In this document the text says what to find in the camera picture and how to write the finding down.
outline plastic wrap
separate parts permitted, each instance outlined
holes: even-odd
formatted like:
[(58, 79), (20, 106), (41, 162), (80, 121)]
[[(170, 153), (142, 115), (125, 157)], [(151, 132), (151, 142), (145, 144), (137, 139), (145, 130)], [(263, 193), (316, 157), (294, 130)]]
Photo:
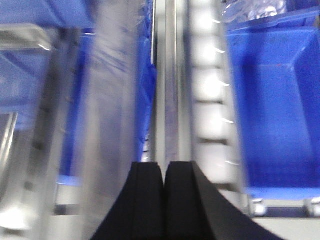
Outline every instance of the plastic wrap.
[(286, 0), (225, 0), (222, 4), (226, 23), (243, 23), (287, 12)]
[(97, 230), (121, 192), (131, 163), (141, 158), (155, 87), (151, 20), (146, 16), (149, 4), (145, 0), (103, 1), (98, 8), (80, 104), (82, 239)]

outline clear plastic bag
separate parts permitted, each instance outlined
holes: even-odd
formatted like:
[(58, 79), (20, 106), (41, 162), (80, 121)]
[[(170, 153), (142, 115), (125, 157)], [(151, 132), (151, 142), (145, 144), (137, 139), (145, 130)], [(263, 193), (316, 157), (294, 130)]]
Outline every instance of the clear plastic bag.
[(222, 2), (225, 23), (243, 23), (286, 12), (286, 0), (224, 0)]

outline blue plastic bin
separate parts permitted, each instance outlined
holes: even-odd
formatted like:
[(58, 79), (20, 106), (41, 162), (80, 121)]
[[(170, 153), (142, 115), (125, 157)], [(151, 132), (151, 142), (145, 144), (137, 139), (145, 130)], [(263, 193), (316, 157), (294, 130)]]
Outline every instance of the blue plastic bin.
[(85, 94), (83, 90), (84, 79), (87, 73), (87, 65), (90, 63), (90, 54), (92, 53), (92, 45), (95, 39), (93, 29), (83, 29), (80, 38), (80, 48), (78, 52), (77, 71), (72, 90), (72, 99), (74, 103), (69, 109), (66, 130), (68, 134), (65, 135), (63, 142), (62, 157), (60, 163), (59, 184), (78, 186), (80, 185), (80, 178), (78, 172), (75, 170), (80, 165), (80, 160), (77, 159), (76, 144), (81, 142), (82, 133), (81, 126), (83, 123), (83, 116), (80, 112), (82, 95)]
[(320, 196), (319, 42), (312, 27), (228, 35), (243, 158), (257, 198)]
[(157, 70), (151, 63), (153, 0), (145, 0), (138, 26), (138, 69), (136, 95), (136, 152), (137, 162), (142, 160), (146, 136), (149, 131), (152, 107), (156, 93)]
[(310, 27), (320, 15), (320, 0), (287, 0), (287, 12), (242, 23), (229, 23), (228, 31), (268, 28)]
[(46, 51), (0, 51), (0, 113), (18, 113), (16, 130), (33, 125), (48, 63)]
[(0, 1), (0, 24), (37, 24), (42, 27), (93, 28), (92, 7), (87, 0)]

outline blue storage bin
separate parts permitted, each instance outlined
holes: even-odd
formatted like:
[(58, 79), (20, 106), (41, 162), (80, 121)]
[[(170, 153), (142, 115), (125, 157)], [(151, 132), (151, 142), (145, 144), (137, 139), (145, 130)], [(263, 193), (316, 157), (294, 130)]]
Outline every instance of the blue storage bin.
[(95, 39), (93, 29), (82, 30), (82, 36), (80, 38), (80, 49), (77, 60), (77, 70), (74, 81), (74, 87), (72, 90), (73, 104), (69, 109), (66, 131), (63, 142), (62, 157), (60, 162), (60, 175), (58, 179), (59, 184), (78, 186), (80, 185), (80, 178), (76, 164), (79, 165), (79, 161), (76, 157), (76, 145), (81, 142), (79, 139), (81, 133), (77, 132), (77, 127), (81, 128), (83, 124), (81, 120), (81, 95), (84, 94), (84, 78), (87, 73), (87, 65), (90, 63), (90, 55), (92, 53), (92, 45)]
[(316, 17), (320, 15), (320, 0), (287, 0), (287, 12), (284, 14), (269, 16), (261, 19), (242, 23), (229, 23), (226, 25), (228, 31), (307, 27), (315, 23)]
[(49, 53), (43, 50), (0, 51), (0, 113), (17, 112), (16, 130), (35, 121)]
[(153, 0), (145, 0), (140, 9), (141, 22), (138, 25), (138, 69), (136, 95), (135, 148), (137, 162), (142, 159), (146, 136), (149, 131), (153, 100), (156, 93), (157, 70), (151, 63)]
[(87, 0), (0, 1), (0, 24), (30, 23), (42, 27), (92, 28), (92, 8)]
[(250, 192), (320, 196), (319, 31), (234, 32), (228, 44)]

